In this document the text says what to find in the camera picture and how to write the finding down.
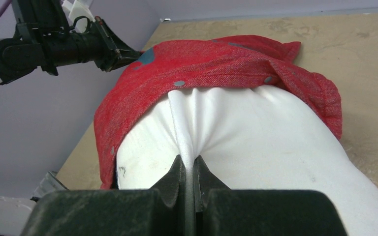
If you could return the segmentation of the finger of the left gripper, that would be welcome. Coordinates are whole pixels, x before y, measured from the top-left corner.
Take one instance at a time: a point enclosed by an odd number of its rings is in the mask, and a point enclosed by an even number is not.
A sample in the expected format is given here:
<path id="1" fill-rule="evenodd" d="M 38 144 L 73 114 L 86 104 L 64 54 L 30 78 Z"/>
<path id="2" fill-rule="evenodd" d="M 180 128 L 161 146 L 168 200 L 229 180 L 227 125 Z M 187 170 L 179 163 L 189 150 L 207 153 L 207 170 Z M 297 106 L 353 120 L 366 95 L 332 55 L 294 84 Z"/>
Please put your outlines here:
<path id="1" fill-rule="evenodd" d="M 94 19 L 93 33 L 98 36 L 102 48 L 102 56 L 95 60 L 99 69 L 110 72 L 140 58 L 142 52 L 131 48 L 117 37 L 102 18 L 96 16 Z"/>

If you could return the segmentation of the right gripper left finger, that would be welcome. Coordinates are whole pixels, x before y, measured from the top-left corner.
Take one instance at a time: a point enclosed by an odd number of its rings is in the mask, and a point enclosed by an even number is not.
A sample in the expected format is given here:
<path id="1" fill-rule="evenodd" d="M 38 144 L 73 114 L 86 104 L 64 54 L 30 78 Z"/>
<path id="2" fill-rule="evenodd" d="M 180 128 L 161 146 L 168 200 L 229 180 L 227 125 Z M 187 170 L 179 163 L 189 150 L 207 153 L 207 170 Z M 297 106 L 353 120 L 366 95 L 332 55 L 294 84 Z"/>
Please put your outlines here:
<path id="1" fill-rule="evenodd" d="M 24 236 L 182 236 L 185 167 L 176 156 L 149 189 L 64 190 L 38 200 Z"/>

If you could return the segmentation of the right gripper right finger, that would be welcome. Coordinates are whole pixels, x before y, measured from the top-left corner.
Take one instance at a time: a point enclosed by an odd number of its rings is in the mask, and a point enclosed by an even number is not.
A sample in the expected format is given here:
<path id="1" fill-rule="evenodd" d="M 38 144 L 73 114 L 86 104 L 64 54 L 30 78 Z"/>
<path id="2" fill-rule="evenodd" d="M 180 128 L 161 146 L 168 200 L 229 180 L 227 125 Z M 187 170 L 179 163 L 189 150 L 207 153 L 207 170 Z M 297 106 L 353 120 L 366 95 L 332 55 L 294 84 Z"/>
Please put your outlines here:
<path id="1" fill-rule="evenodd" d="M 201 156 L 193 165 L 199 236 L 346 236 L 329 198 L 314 190 L 230 189 Z"/>

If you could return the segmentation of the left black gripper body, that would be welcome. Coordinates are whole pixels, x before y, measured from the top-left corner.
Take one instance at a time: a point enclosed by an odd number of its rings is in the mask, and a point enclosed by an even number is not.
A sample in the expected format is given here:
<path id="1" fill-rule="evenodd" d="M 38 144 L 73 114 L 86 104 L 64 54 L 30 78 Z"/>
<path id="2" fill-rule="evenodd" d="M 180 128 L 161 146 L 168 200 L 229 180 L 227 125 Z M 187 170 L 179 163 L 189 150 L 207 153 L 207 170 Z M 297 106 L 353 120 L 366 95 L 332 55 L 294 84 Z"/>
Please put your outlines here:
<path id="1" fill-rule="evenodd" d="M 106 47 L 102 36 L 90 30 L 76 32 L 69 25 L 59 0 L 14 0 L 14 38 L 34 44 L 43 71 L 57 76 L 57 67 L 102 59 Z"/>

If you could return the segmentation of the white pillow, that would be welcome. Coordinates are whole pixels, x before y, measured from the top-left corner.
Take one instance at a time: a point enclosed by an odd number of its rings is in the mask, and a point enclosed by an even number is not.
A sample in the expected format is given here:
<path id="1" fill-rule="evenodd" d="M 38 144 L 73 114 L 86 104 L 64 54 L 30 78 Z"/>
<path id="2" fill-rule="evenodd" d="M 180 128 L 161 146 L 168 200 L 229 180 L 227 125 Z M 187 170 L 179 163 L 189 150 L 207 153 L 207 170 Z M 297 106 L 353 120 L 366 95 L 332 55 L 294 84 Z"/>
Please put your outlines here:
<path id="1" fill-rule="evenodd" d="M 274 86 L 173 90 L 128 132 L 116 155 L 120 189 L 147 189 L 180 155 L 192 186 L 201 156 L 235 189 L 326 194 L 350 236 L 378 236 L 378 188 L 321 119 Z"/>

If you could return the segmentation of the red pillowcase with grey print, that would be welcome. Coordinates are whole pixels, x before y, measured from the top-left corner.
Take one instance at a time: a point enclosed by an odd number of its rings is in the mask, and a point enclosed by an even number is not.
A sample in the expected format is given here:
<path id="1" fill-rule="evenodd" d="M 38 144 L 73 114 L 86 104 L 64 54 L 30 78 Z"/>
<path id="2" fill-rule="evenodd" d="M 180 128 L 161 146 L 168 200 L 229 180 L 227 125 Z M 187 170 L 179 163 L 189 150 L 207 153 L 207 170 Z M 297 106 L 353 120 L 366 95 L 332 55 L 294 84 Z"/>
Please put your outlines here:
<path id="1" fill-rule="evenodd" d="M 183 88 L 247 89 L 272 85 L 306 103 L 340 139 L 341 97 L 323 75 L 295 65 L 301 43 L 258 35 L 211 40 L 172 40 L 143 52 L 121 74 L 94 115 L 101 189 L 114 187 L 118 150 L 137 121 L 165 94 Z"/>

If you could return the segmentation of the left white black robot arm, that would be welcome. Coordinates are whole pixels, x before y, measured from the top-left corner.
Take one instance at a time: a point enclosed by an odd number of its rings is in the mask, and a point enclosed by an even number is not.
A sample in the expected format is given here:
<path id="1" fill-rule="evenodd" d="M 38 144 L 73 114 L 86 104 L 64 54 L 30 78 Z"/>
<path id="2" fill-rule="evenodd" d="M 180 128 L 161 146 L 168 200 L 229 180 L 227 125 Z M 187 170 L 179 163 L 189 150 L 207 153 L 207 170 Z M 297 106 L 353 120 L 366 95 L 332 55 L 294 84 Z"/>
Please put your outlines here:
<path id="1" fill-rule="evenodd" d="M 93 61 L 109 72 L 138 60 L 141 53 L 120 40 L 106 22 L 93 16 L 86 1 L 7 0 L 16 26 L 0 39 L 0 86 L 40 67 L 56 76 L 58 67 Z"/>

